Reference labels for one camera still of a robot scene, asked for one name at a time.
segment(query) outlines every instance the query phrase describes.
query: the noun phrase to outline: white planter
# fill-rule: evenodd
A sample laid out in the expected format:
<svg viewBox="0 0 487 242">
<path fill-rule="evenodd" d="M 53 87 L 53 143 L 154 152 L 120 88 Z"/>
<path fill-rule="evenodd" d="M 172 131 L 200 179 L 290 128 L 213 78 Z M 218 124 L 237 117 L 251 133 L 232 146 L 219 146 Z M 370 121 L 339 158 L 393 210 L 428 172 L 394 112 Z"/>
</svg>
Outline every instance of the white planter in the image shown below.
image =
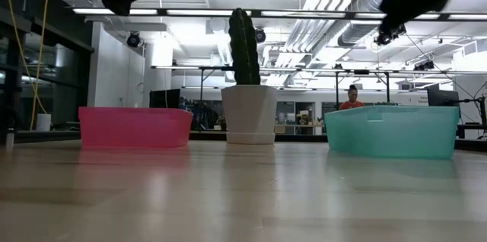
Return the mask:
<svg viewBox="0 0 487 242">
<path fill-rule="evenodd" d="M 227 143 L 274 144 L 277 89 L 238 85 L 221 90 Z"/>
</svg>

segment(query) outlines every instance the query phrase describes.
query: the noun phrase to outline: computer monitor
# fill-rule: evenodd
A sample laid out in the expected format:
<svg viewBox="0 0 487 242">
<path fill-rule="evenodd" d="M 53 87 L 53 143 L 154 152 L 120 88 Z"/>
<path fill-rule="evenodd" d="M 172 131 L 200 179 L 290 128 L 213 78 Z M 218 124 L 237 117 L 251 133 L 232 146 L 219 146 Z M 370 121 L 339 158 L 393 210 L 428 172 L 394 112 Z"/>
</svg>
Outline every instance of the computer monitor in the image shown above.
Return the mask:
<svg viewBox="0 0 487 242">
<path fill-rule="evenodd" d="M 180 89 L 166 90 L 166 91 L 151 91 L 150 93 L 150 108 L 172 108 L 179 109 L 180 107 Z"/>
<path fill-rule="evenodd" d="M 451 106 L 460 108 L 460 98 L 456 91 L 442 91 L 437 88 L 428 89 L 429 106 Z"/>
</svg>

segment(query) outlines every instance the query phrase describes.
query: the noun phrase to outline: woman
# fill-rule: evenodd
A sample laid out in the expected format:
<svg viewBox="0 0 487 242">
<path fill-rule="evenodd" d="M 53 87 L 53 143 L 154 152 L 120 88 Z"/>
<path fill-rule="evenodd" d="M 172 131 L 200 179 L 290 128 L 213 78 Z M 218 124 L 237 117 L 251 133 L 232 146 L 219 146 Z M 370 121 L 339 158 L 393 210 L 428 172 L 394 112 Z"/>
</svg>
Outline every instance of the woman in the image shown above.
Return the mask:
<svg viewBox="0 0 487 242">
<path fill-rule="evenodd" d="M 340 106 L 340 110 L 347 110 L 352 108 L 359 108 L 363 107 L 364 104 L 360 101 L 357 101 L 358 91 L 355 85 L 350 85 L 349 88 L 349 101 L 346 101 Z"/>
</svg>

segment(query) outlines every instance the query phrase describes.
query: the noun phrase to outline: box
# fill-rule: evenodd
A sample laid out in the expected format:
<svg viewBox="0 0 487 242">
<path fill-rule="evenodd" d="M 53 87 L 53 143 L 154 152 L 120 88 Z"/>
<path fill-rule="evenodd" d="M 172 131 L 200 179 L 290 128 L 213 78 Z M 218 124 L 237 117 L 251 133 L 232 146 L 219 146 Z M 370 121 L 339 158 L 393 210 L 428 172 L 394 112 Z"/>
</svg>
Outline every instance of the box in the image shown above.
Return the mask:
<svg viewBox="0 0 487 242">
<path fill-rule="evenodd" d="M 331 149 L 379 158 L 449 159 L 458 107 L 370 106 L 325 114 Z"/>
<path fill-rule="evenodd" d="M 179 109 L 80 107 L 84 148 L 173 148 L 186 145 L 193 114 Z"/>
</svg>

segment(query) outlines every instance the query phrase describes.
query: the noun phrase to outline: teal plastic bin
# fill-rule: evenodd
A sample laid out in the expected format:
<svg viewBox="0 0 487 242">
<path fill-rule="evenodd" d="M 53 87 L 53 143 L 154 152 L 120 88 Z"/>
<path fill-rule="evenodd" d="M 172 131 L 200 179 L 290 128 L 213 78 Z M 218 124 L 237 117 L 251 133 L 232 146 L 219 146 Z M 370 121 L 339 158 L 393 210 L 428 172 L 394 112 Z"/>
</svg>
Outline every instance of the teal plastic bin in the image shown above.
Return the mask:
<svg viewBox="0 0 487 242">
<path fill-rule="evenodd" d="M 325 114 L 332 150 L 378 158 L 449 159 L 457 107 L 370 106 Z"/>
</svg>

